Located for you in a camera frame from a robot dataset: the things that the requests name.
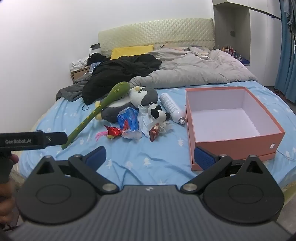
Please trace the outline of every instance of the panda head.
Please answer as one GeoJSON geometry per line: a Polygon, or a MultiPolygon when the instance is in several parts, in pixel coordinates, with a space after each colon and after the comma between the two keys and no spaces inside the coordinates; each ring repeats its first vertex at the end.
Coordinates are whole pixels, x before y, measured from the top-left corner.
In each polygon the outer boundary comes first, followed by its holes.
{"type": "Polygon", "coordinates": [[[138,104],[146,106],[158,101],[157,91],[150,87],[136,86],[130,89],[128,95],[134,107],[138,107],[138,104]]]}
{"type": "Polygon", "coordinates": [[[148,113],[153,117],[154,120],[157,121],[157,123],[162,123],[164,121],[167,121],[170,118],[170,114],[167,112],[164,112],[161,109],[161,106],[155,103],[151,103],[148,108],[148,113]]]}

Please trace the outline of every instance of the green massage hammer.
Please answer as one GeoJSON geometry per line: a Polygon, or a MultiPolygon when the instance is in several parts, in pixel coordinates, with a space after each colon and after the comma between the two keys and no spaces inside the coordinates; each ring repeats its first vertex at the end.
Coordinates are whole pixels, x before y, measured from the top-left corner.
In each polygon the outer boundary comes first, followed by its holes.
{"type": "Polygon", "coordinates": [[[130,84],[128,82],[120,82],[117,85],[115,85],[110,93],[104,98],[101,102],[100,105],[95,108],[94,111],[92,111],[85,119],[83,122],[80,123],[79,126],[68,136],[68,141],[66,144],[62,145],[62,149],[67,148],[70,143],[74,141],[74,139],[78,136],[78,134],[83,130],[84,127],[90,121],[97,115],[99,114],[103,108],[105,108],[107,105],[111,104],[113,101],[121,98],[122,96],[126,95],[130,90],[130,84]]]}

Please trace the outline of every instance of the orange box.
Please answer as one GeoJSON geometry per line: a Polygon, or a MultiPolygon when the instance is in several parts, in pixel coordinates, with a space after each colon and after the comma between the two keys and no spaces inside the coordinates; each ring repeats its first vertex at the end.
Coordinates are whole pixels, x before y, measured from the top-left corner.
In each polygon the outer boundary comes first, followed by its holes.
{"type": "Polygon", "coordinates": [[[257,155],[261,161],[274,158],[285,131],[268,109],[245,87],[186,89],[186,121],[191,170],[200,146],[236,160],[257,155]]]}

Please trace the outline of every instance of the penguin plush toy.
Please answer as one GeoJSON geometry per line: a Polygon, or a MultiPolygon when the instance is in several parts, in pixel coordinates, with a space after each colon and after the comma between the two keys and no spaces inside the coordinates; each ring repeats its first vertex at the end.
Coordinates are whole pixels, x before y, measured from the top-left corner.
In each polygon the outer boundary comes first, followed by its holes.
{"type": "Polygon", "coordinates": [[[127,107],[138,109],[138,104],[142,106],[149,105],[150,103],[157,103],[158,94],[154,88],[136,86],[129,90],[129,93],[122,99],[114,101],[112,104],[106,106],[99,114],[96,115],[96,119],[107,120],[108,122],[117,122],[117,116],[120,111],[127,107]]]}
{"type": "Polygon", "coordinates": [[[161,106],[155,103],[150,104],[148,113],[153,117],[156,123],[163,123],[170,118],[170,114],[164,112],[161,106]]]}

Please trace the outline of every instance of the bottle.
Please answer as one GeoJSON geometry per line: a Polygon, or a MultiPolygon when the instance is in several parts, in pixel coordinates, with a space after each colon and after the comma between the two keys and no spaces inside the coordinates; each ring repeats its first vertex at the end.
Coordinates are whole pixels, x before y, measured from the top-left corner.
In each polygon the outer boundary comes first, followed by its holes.
{"type": "Polygon", "coordinates": [[[165,109],[170,113],[174,122],[182,125],[185,124],[185,112],[176,105],[168,93],[162,93],[159,100],[165,109]]]}

